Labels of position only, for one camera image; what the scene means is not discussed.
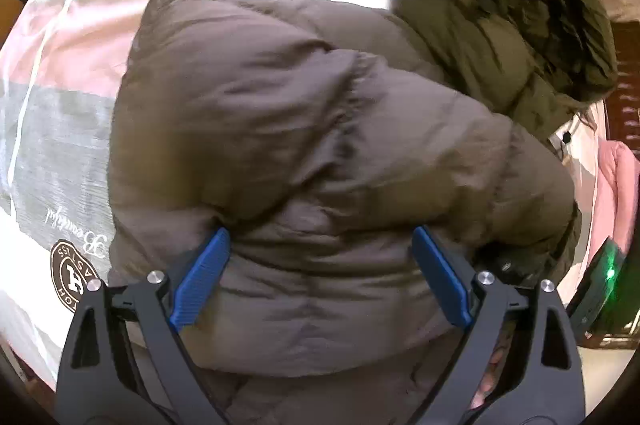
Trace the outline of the brown puffer jacket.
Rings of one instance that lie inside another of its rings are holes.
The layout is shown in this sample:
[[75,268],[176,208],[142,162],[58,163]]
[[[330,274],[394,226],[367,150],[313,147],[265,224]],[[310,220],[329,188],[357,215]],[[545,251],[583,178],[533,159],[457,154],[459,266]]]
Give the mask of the brown puffer jacket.
[[553,133],[616,86],[602,0],[149,0],[114,107],[113,284],[217,227],[183,332],[233,424],[403,424],[457,347],[410,253],[561,281],[582,215]]

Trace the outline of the pink and grey bedsheet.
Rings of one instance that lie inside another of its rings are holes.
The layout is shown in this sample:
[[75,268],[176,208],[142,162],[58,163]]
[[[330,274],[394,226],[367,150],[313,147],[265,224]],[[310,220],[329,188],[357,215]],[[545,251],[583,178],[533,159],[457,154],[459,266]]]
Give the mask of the pink and grey bedsheet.
[[114,107],[148,2],[29,0],[1,50],[1,281],[30,325],[6,339],[48,384],[87,281],[112,283]]

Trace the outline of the pink puffer garment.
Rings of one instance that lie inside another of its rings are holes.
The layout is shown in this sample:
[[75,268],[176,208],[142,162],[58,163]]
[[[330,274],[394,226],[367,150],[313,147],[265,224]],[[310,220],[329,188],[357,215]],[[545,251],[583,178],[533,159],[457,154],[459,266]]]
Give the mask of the pink puffer garment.
[[588,261],[609,237],[627,254],[639,203],[639,161],[620,141],[600,140],[597,193],[592,212]]

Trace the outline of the dark wooden cabinet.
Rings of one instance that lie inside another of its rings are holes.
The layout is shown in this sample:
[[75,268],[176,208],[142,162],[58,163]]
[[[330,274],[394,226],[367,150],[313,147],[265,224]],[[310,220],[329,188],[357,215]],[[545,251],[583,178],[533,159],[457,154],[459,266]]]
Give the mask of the dark wooden cabinet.
[[617,88],[605,100],[608,139],[625,143],[640,155],[640,26],[638,21],[614,22]]

